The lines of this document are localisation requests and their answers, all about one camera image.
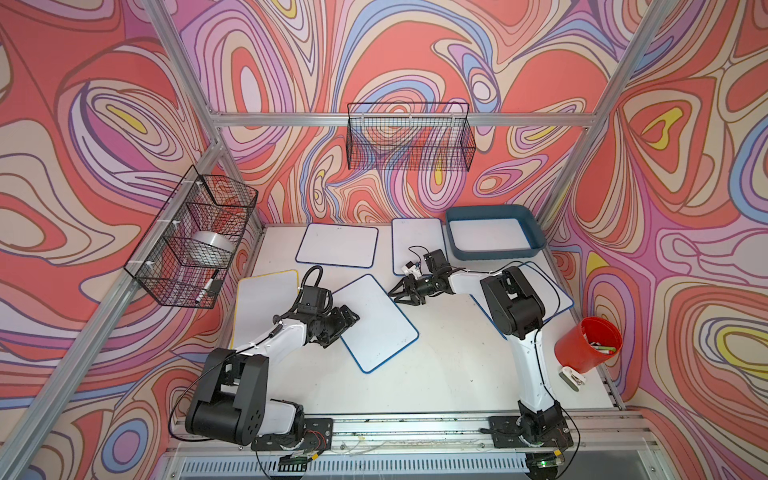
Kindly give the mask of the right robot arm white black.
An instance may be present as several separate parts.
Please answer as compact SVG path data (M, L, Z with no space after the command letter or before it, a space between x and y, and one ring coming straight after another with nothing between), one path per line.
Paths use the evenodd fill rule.
M498 439L514 436L530 447L568 449L573 440L566 415L545 376L540 335L545 304L519 267L478 273L447 266L425 277L407 274L387 295L396 303L420 306L427 298L442 294L479 293L484 297L481 304L511 348L520 389L517 423L509 430L496 429L491 434Z

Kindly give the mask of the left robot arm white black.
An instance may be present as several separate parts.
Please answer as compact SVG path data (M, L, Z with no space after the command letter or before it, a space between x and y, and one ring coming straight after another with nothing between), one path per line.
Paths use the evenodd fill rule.
M330 346L359 320L346 305L307 322L277 316L272 329L241 347L213 350L193 383L185 431L200 441L249 446L264 439L283 449L299 447L313 436L304 407L270 396L270 368L309 344Z

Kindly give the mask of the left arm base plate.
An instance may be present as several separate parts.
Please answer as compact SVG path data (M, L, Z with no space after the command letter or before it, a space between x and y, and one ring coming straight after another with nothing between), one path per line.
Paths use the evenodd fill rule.
M330 417L304 419L283 434L258 436L251 444L255 452L309 453L324 452L332 447L334 420Z

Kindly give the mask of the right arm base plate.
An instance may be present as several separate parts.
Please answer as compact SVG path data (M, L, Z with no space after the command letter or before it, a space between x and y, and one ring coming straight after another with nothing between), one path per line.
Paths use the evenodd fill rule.
M492 416L481 432L491 436L495 448L545 448L566 450L574 446L562 417L540 421L532 416Z

